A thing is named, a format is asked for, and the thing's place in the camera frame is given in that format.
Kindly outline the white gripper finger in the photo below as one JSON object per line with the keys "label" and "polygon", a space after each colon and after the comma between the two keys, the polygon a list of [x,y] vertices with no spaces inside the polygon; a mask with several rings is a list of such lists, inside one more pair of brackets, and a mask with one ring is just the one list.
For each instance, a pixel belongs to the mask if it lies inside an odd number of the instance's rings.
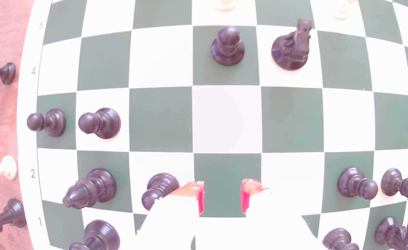
{"label": "white gripper finger", "polygon": [[286,196],[256,179],[242,180],[241,210],[247,218],[249,247],[256,250],[324,250]]}
{"label": "white gripper finger", "polygon": [[134,240],[136,250],[190,250],[204,207],[204,182],[190,181],[155,201]]}

